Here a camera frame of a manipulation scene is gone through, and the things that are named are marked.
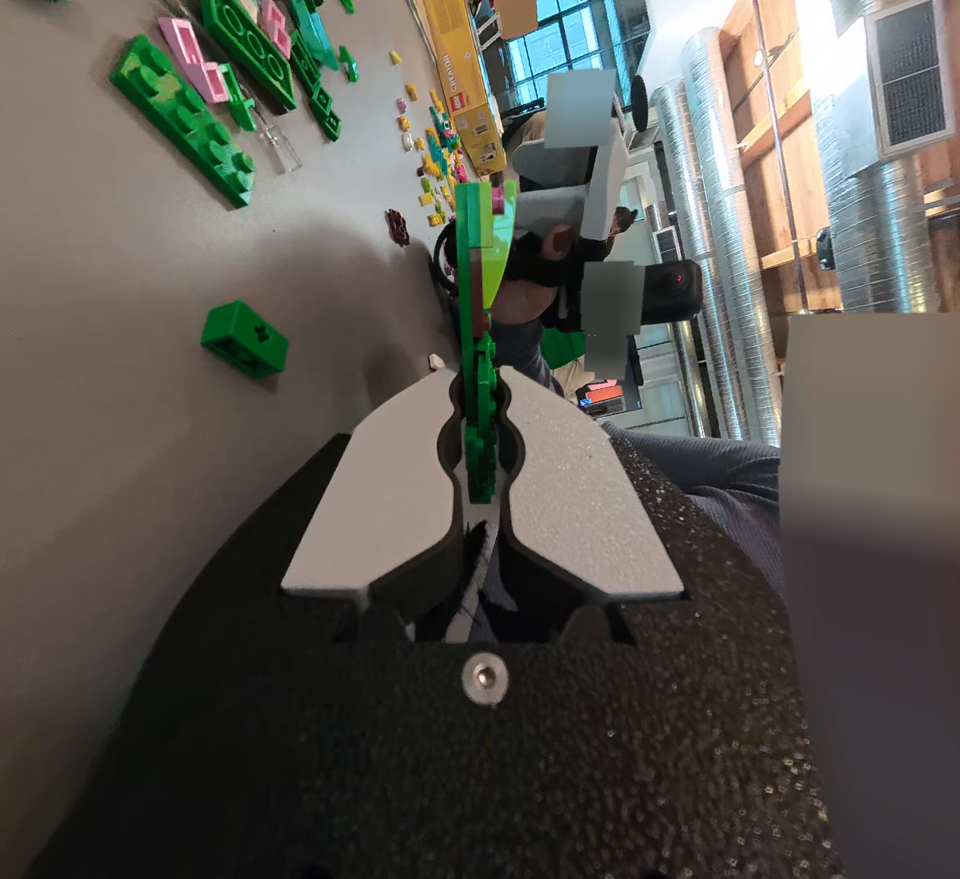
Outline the person's right forearm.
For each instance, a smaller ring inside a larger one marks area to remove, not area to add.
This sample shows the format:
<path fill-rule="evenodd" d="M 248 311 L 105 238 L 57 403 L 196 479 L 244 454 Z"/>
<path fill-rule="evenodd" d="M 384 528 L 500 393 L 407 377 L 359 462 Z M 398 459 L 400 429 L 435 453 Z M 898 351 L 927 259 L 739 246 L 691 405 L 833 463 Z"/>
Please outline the person's right forearm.
<path fill-rule="evenodd" d="M 495 350 L 493 366 L 515 369 L 552 393 L 565 397 L 563 387 L 542 353 L 544 331 L 540 317 L 522 323 L 492 320 L 488 332 Z"/>

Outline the ribbed silver ventilation duct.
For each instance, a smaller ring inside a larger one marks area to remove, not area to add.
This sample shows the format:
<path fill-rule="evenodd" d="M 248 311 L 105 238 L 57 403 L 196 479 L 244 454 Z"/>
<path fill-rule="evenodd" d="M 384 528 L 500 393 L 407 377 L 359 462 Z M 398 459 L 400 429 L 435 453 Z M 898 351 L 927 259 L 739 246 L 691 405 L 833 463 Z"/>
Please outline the ribbed silver ventilation duct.
<path fill-rule="evenodd" d="M 684 44 L 681 79 L 652 94 L 687 259 L 702 273 L 699 318 L 725 436 L 778 447 L 783 388 L 716 27 Z"/>

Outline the person's right hand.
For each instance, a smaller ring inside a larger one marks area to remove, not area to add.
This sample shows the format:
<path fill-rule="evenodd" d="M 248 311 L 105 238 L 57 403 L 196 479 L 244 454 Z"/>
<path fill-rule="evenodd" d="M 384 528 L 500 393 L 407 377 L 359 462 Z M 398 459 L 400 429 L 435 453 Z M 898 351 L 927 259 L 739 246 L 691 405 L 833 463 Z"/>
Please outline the person's right hand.
<path fill-rule="evenodd" d="M 494 323 L 519 326 L 536 321 L 557 297 L 577 238 L 573 226 L 562 223 L 543 237 L 526 233 L 510 250 L 510 259 L 490 307 Z"/>

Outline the small colourful lego pieces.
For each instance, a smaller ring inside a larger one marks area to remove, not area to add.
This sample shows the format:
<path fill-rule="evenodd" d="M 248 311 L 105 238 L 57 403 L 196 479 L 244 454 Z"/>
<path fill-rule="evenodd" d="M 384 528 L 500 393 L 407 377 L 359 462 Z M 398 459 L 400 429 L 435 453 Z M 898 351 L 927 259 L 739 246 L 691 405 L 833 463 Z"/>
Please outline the small colourful lego pieces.
<path fill-rule="evenodd" d="M 472 175 L 466 153 L 456 134 L 438 80 L 414 79 L 396 49 L 388 52 L 390 69 L 398 88 L 395 121 L 401 151 L 414 161 L 419 209 L 426 224 L 435 230 L 448 225 L 457 210 L 457 189 Z"/>

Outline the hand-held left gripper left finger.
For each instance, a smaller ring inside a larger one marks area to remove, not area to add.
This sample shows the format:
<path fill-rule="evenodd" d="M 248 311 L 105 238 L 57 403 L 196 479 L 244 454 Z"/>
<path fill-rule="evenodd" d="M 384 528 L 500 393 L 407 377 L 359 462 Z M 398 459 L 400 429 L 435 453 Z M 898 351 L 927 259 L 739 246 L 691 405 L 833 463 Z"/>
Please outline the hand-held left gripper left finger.
<path fill-rule="evenodd" d="M 464 572 L 462 375 L 438 369 L 351 434 L 281 581 L 297 597 L 391 607 L 403 623 L 454 596 Z"/>

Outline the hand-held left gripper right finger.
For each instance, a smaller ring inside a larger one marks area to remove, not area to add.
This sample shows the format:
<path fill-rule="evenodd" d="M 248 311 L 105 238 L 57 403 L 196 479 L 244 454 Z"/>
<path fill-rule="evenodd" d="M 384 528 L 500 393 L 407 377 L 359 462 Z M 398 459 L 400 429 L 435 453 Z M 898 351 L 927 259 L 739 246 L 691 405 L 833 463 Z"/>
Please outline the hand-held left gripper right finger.
<path fill-rule="evenodd" d="M 511 367 L 499 371 L 499 575 L 517 610 L 674 601 L 685 586 L 606 432 Z"/>

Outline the green holed lego brick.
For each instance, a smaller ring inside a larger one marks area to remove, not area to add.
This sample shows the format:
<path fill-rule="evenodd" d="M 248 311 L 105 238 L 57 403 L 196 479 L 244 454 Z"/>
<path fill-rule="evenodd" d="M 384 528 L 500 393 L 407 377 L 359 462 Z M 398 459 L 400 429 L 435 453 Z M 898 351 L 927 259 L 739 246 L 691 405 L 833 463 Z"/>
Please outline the green holed lego brick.
<path fill-rule="evenodd" d="M 251 379 L 282 374 L 289 351 L 288 338 L 242 300 L 210 309 L 200 344 Z"/>

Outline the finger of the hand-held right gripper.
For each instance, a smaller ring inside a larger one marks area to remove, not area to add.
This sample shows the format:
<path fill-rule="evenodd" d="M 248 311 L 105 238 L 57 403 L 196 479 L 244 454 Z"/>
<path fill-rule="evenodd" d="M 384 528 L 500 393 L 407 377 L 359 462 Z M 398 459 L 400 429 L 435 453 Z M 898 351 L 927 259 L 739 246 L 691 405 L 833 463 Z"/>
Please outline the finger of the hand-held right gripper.
<path fill-rule="evenodd" d="M 619 174 L 619 145 L 520 144 L 513 152 L 513 172 L 521 196 L 584 186 L 589 197 L 606 197 Z"/>
<path fill-rule="evenodd" d="M 604 242 L 616 218 L 618 200 L 591 200 L 586 195 L 520 195 L 518 229 L 539 237 L 555 226 L 569 225 L 583 239 Z"/>

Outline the cluster of green lego parts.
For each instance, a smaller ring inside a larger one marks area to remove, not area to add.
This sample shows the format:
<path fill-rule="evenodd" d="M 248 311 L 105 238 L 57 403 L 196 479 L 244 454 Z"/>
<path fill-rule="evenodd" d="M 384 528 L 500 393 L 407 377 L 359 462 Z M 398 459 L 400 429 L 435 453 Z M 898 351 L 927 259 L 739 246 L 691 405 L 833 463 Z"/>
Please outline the cluster of green lego parts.
<path fill-rule="evenodd" d="M 347 48 L 330 43 L 323 0 L 198 0 L 198 13 L 181 0 L 158 1 L 166 50 L 134 36 L 109 80 L 232 206 L 250 204 L 257 166 L 218 108 L 238 131 L 257 135 L 254 109 L 268 121 L 265 106 L 295 111 L 297 83 L 323 138 L 339 140 L 342 121 L 322 72 L 345 69 L 351 82 L 358 73 Z"/>

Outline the large silver ventilation duct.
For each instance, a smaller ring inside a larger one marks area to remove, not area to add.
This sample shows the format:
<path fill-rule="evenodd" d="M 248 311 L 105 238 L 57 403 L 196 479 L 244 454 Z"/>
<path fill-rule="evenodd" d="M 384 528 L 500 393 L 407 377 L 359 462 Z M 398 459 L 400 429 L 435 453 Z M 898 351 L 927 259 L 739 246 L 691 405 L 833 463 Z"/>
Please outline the large silver ventilation duct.
<path fill-rule="evenodd" d="M 867 17 L 905 1 L 795 0 L 834 272 L 847 314 L 944 309 L 919 155 L 958 131 L 949 0 L 945 21 L 956 133 L 916 152 L 883 156 L 872 96 Z"/>

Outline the clear lego piece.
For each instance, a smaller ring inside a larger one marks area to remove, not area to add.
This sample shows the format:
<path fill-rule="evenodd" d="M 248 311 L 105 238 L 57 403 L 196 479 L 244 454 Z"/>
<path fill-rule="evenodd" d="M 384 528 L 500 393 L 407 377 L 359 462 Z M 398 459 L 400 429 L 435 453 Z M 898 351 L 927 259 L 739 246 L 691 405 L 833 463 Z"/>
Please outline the clear lego piece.
<path fill-rule="evenodd" d="M 258 109 L 253 109 L 252 118 L 257 139 L 268 155 L 275 172 L 282 176 L 302 169 L 303 162 L 282 129 L 270 122 Z"/>

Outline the yellow lego box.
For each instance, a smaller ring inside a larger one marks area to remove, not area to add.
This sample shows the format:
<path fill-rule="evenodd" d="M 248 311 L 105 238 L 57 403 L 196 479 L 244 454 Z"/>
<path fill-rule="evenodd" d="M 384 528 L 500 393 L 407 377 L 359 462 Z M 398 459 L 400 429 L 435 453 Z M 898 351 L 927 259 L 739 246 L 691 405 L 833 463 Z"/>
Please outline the yellow lego box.
<path fill-rule="evenodd" d="M 454 132 L 479 176 L 501 174 L 507 165 L 466 0 L 420 0 L 437 60 L 440 95 Z"/>

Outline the green lego plate assembly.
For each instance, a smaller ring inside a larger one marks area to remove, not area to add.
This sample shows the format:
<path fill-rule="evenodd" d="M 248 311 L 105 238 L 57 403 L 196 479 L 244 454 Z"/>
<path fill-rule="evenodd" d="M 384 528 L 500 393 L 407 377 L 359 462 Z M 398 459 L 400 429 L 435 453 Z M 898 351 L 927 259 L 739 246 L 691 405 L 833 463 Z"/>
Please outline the green lego plate assembly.
<path fill-rule="evenodd" d="M 488 182 L 457 185 L 456 276 L 462 353 L 463 451 L 467 492 L 488 504 L 497 487 L 498 374 L 491 309 L 506 270 L 519 186 Z"/>

